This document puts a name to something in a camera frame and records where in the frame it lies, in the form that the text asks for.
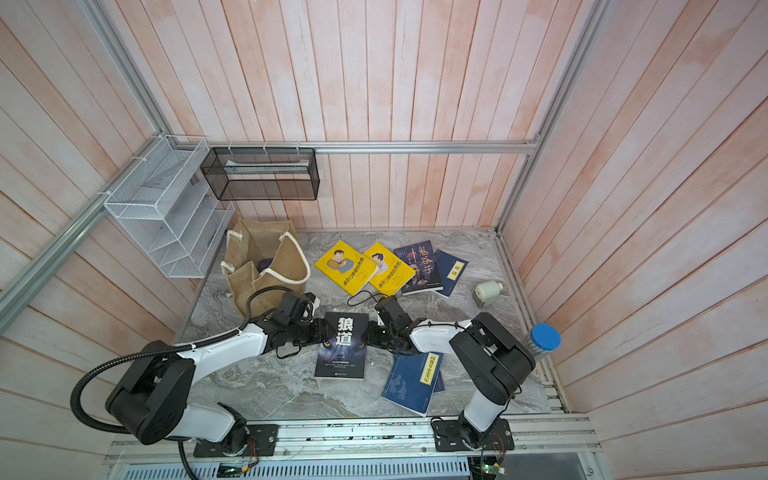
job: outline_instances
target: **gray marble surface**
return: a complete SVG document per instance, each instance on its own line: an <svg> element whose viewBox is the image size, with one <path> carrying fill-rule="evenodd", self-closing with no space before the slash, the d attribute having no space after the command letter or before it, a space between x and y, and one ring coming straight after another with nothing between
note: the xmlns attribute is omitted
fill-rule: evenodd
<svg viewBox="0 0 768 480"><path fill-rule="evenodd" d="M467 270L446 299L433 292L399 297L403 309L413 318L427 317L440 322L453 322L474 317L481 310L472 300L472 289L484 280L505 281L490 233L475 230L454 231L377 231L300 233L306 257L314 263L338 240L344 240L358 251L368 249L376 241L390 250L395 247L431 240L435 249L442 249L468 261ZM215 335L240 324L242 316L235 308L227 281L219 262L220 248L214 268L208 276L200 299L189 323L180 334L180 341L191 341ZM368 290L375 291L370 285ZM326 311L364 312L375 318L373 302L350 307L349 296L314 266L306 291L321 300L319 313ZM500 322L518 338L523 330L515 314L514 300L501 297L489 308ZM285 346L281 355L293 347ZM204 405L224 402L249 420L270 419L343 419L413 416L412 412L381 398L392 368L392 354L368 348L364 380L317 379L314 377L317 346L304 349L299 355L279 360L274 353L245 359L215 372L196 383L190 392L190 402ZM445 391L437 392L429 405L429 415L458 415L475 390L472 381L455 356L445 356L441 368ZM535 372L523 383L522 394L510 401L507 413L550 412L544 387Z"/></svg>

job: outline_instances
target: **blue bottle cap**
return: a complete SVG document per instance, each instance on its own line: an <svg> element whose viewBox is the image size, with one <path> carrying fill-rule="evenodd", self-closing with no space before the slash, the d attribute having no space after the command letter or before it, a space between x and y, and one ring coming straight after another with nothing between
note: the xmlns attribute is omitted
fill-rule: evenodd
<svg viewBox="0 0 768 480"><path fill-rule="evenodd" d="M560 346L560 334L552 325L539 323L531 329L531 340L538 348L551 352Z"/></svg>

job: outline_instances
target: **plastic bottle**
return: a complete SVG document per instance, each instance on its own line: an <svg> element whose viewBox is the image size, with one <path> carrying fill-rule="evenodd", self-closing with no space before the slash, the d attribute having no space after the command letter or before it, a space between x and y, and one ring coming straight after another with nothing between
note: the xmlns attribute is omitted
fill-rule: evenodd
<svg viewBox="0 0 768 480"><path fill-rule="evenodd" d="M546 323L535 325L528 333L525 341L522 342L537 362L552 350L558 348L560 343L560 333L553 326Z"/></svg>

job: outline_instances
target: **black book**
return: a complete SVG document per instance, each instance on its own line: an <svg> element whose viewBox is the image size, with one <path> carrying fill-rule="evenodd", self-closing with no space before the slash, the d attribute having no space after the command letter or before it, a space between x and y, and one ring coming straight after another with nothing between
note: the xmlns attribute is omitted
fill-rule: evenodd
<svg viewBox="0 0 768 480"><path fill-rule="evenodd" d="M366 344L362 334L368 326L367 313L326 313L331 337L321 343L315 376L331 379L362 379L366 372Z"/></svg>
<svg viewBox="0 0 768 480"><path fill-rule="evenodd" d="M435 261L432 242L427 240L426 242L414 243L406 247L395 248L392 252L416 271L416 275L402 286L400 292L403 295L442 290L442 277Z"/></svg>

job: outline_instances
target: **yellow book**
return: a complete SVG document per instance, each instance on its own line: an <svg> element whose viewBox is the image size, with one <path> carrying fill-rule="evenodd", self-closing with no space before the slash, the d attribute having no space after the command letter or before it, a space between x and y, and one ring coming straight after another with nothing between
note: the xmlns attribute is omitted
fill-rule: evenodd
<svg viewBox="0 0 768 480"><path fill-rule="evenodd" d="M376 242L365 252L366 258L376 263L376 273L371 278L371 285L379 292L392 296L416 275L416 271L400 260L394 253Z"/></svg>
<svg viewBox="0 0 768 480"><path fill-rule="evenodd" d="M376 275L377 269L373 260L364 257L341 240L320 257L315 266L349 295L358 293L362 286Z"/></svg>

